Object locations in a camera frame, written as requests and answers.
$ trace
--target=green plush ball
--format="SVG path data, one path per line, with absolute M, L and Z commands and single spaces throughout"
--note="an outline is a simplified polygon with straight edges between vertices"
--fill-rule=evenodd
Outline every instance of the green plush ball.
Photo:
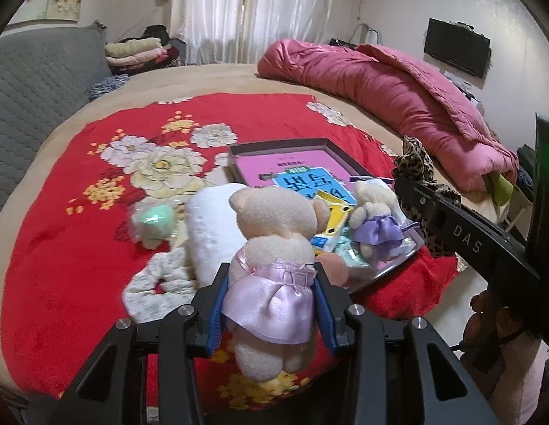
M 140 218 L 141 239 L 165 239 L 176 224 L 174 210 L 168 204 L 147 209 Z

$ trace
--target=gray quilted mattress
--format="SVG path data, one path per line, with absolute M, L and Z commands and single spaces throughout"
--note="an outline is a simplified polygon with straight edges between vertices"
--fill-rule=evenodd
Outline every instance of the gray quilted mattress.
M 103 47 L 98 24 L 0 38 L 0 211 L 44 140 L 111 76 Z

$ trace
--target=stuffed animal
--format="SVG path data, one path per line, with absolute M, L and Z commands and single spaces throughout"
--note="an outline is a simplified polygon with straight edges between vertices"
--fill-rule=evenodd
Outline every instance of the stuffed animal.
M 229 204 L 247 238 L 231 262 L 222 306 L 237 364 L 258 382 L 299 372 L 316 351 L 310 240 L 326 229 L 329 207 L 276 186 L 243 188 Z
M 353 241 L 366 261 L 386 260 L 400 246 L 404 233 L 393 215 L 398 206 L 395 193 L 377 183 L 355 184 L 358 207 L 349 218 Z

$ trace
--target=leopard print scarf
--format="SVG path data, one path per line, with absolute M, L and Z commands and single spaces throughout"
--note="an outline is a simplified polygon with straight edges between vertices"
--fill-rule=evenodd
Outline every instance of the leopard print scarf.
M 432 158 L 430 158 L 430 155 L 428 155 L 420 140 L 415 137 L 404 137 L 403 154 L 396 157 L 392 176 L 405 176 L 420 182 L 434 191 L 437 195 L 451 200 L 456 206 L 462 206 L 462 197 L 457 192 L 452 190 L 451 187 L 448 187 L 448 185 L 434 180 L 434 164 L 432 163 Z M 406 217 L 414 222 L 420 223 L 424 241 L 426 242 L 432 257 L 454 255 L 454 251 L 437 238 L 436 235 L 428 231 L 428 219 L 426 217 L 405 200 L 399 199 L 398 204 L 400 204 L 400 208 L 403 210 Z

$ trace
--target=pink tutu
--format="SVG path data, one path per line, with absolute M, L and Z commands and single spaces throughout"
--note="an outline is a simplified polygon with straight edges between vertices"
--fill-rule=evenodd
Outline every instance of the pink tutu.
M 311 265 L 277 260 L 237 280 L 227 291 L 222 313 L 261 340 L 284 345 L 306 343 L 314 317 Z

